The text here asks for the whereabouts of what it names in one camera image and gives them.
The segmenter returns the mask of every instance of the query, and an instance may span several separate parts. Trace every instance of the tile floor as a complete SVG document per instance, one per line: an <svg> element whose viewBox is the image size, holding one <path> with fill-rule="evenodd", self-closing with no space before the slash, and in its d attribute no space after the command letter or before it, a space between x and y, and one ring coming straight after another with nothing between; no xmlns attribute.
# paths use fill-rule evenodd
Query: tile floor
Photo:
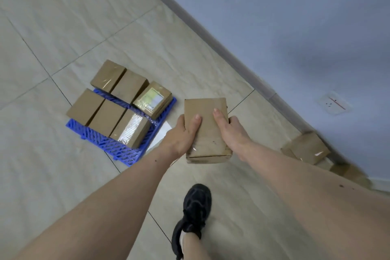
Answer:
<svg viewBox="0 0 390 260"><path fill-rule="evenodd" d="M126 168L64 126L106 59L173 92L170 125L185 98L223 96L256 141L278 149L299 135L159 0L2 0L0 10L3 259ZM214 199L203 239L213 259L322 257L264 181L233 157L209 166L175 162L129 259L175 258L168 238L187 189L199 182Z"/></svg>

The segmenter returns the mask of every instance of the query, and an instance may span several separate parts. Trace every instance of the blue tray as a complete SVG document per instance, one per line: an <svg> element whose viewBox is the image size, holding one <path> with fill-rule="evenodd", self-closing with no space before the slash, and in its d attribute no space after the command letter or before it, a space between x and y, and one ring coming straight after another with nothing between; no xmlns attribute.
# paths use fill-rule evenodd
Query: blue tray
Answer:
<svg viewBox="0 0 390 260"><path fill-rule="evenodd" d="M142 115L147 119L149 119L152 125L150 126L150 129L147 132L144 140L141 142L140 147L138 149L130 149L129 147L125 146L124 144L112 138L105 137L102 134L96 132L95 130L83 126L82 124L78 123L74 119L69 120L66 126L70 128L72 131L74 131L75 133L79 134L81 136L81 139L86 139L90 141L92 144L96 145L100 149L103 149L105 152L112 155L114 160L119 160L127 166L131 166L132 164L135 164L145 154L146 149L148 148L150 142L153 140L154 136L157 134L160 127L163 125L163 122L166 119L169 111L176 103L176 98L173 97L171 103L158 117L158 119L153 120L148 115L143 113L141 110L123 102L122 100L119 100L118 98L113 97L110 94L106 94L97 89L95 89L94 92L97 93L98 95L101 95L107 100L110 100L124 108L131 109L135 113L138 113L139 115Z"/></svg>

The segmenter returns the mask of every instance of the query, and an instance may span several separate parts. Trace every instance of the red line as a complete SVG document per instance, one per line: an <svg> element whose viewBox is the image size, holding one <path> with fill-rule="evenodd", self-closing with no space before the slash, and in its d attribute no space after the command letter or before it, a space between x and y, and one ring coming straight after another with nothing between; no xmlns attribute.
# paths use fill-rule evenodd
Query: red line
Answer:
<svg viewBox="0 0 390 260"><path fill-rule="evenodd" d="M331 99L334 103L336 103L337 105L339 105L342 109L346 110L342 105L340 105L339 103L337 103L335 100L333 100L331 97L329 97L329 99Z"/></svg>

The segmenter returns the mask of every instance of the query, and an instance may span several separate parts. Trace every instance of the leg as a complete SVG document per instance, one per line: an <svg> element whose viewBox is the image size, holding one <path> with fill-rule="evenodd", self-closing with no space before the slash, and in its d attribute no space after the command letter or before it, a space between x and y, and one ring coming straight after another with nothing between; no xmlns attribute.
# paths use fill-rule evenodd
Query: leg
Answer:
<svg viewBox="0 0 390 260"><path fill-rule="evenodd" d="M183 236L184 260L211 260L206 249L195 233L185 233Z"/></svg>
<svg viewBox="0 0 390 260"><path fill-rule="evenodd" d="M203 184L195 184L188 191L183 203L183 218L176 224L172 235L172 249L176 259L208 260L200 238L201 230L211 211L211 192Z"/></svg>

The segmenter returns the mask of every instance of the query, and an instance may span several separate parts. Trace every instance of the person's left hand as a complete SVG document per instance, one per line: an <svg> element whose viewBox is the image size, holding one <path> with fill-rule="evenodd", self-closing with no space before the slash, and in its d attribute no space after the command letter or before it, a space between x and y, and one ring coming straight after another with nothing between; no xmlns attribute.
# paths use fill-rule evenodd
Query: person's left hand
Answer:
<svg viewBox="0 0 390 260"><path fill-rule="evenodd" d="M180 115L176 126L167 132L160 146L170 150L174 160L180 158L192 145L201 122L202 117L197 114L187 125L186 129L184 127L184 114Z"/></svg>

